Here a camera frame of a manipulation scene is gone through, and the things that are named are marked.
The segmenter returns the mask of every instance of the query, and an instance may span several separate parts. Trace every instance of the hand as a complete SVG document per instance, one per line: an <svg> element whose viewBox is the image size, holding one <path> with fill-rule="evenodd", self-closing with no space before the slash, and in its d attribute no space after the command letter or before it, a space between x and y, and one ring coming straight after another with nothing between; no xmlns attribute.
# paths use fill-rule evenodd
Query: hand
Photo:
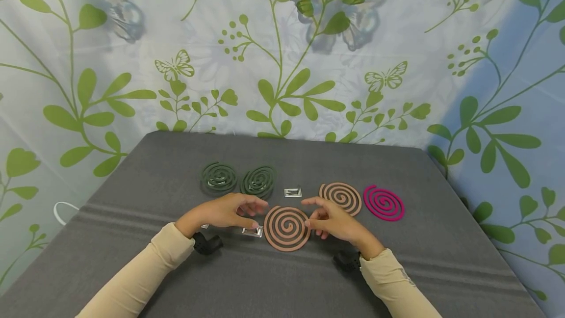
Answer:
<svg viewBox="0 0 565 318"><path fill-rule="evenodd" d="M316 209L304 224L313 230L321 239L329 235L346 240L353 244L366 260L375 258L385 247L363 225L351 217L341 206L334 202L315 196L302 200L302 205L321 206Z"/></svg>
<svg viewBox="0 0 565 318"><path fill-rule="evenodd" d="M257 221L242 217L242 215L263 214L268 206L267 202L256 196L229 193L190 210L175 222L175 226L189 239L204 224L216 227L238 226L255 229L259 226Z"/></svg>

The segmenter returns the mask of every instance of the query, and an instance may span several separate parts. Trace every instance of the spiral coil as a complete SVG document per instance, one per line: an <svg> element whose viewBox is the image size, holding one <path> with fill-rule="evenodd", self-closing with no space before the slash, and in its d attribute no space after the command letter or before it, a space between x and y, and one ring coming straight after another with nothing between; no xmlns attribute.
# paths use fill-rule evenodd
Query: spiral coil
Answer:
<svg viewBox="0 0 565 318"><path fill-rule="evenodd" d="M231 166L214 162L202 170L201 182L213 193L227 193L237 184L237 175Z"/></svg>
<svg viewBox="0 0 565 318"><path fill-rule="evenodd" d="M363 193L365 206L376 217L386 221L398 221L404 216L404 204L393 192L369 185Z"/></svg>
<svg viewBox="0 0 565 318"><path fill-rule="evenodd" d="M322 184L320 198L330 200L341 206L349 215L355 216L361 211L361 195L349 184L335 182Z"/></svg>
<svg viewBox="0 0 565 318"><path fill-rule="evenodd" d="M297 251L310 237L310 231L304 225L306 220L307 215L296 208L275 206L263 223L265 237L276 250Z"/></svg>
<svg viewBox="0 0 565 318"><path fill-rule="evenodd" d="M244 194L255 195L267 199L275 187L275 170L263 166L249 171L241 181L239 191Z"/></svg>

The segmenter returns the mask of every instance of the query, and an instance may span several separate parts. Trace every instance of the magenta spiral coil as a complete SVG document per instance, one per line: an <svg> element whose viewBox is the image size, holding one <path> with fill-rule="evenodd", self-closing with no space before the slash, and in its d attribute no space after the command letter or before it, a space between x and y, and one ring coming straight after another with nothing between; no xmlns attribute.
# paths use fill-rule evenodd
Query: magenta spiral coil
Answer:
<svg viewBox="0 0 565 318"><path fill-rule="evenodd" d="M363 193L365 206L376 217L386 221L398 221L404 216L404 204L393 192L369 185Z"/></svg>

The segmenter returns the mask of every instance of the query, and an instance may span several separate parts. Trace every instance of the fabric backdrop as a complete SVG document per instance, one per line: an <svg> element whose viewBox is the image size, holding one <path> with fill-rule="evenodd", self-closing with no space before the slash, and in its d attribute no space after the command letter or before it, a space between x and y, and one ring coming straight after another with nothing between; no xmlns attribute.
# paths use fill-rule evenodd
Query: fabric backdrop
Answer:
<svg viewBox="0 0 565 318"><path fill-rule="evenodd" d="M0 292L160 129L426 149L548 317L565 317L565 0L0 12Z"/></svg>

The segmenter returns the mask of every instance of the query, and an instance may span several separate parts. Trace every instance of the brown spiral coil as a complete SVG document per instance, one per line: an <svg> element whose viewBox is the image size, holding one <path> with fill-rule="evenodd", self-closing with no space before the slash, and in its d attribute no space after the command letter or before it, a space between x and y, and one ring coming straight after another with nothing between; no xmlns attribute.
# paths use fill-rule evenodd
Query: brown spiral coil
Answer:
<svg viewBox="0 0 565 318"><path fill-rule="evenodd" d="M361 211L361 195L349 184L335 182L320 186L320 198L330 200L341 206L349 215Z"/></svg>
<svg viewBox="0 0 565 318"><path fill-rule="evenodd" d="M275 206L265 217L265 237L276 250L297 251L310 237L310 231L304 225L306 220L308 216L296 208Z"/></svg>

